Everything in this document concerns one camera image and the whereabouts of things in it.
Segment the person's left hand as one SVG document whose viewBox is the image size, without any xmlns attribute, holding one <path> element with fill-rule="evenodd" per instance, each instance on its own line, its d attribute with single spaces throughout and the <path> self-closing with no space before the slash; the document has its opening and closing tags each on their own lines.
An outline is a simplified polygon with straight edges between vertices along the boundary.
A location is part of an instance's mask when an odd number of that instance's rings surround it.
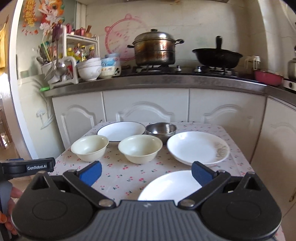
<svg viewBox="0 0 296 241">
<path fill-rule="evenodd" d="M 16 203 L 14 202 L 14 199 L 19 199 L 22 196 L 23 192 L 16 187 L 12 187 L 11 190 L 11 197 L 8 201 L 8 212 L 7 214 L 3 214 L 1 212 L 1 224 L 4 224 L 6 229 L 11 232 L 13 235 L 18 235 L 17 231 L 11 221 L 11 213 L 13 211 L 13 208 L 15 207 Z"/>
</svg>

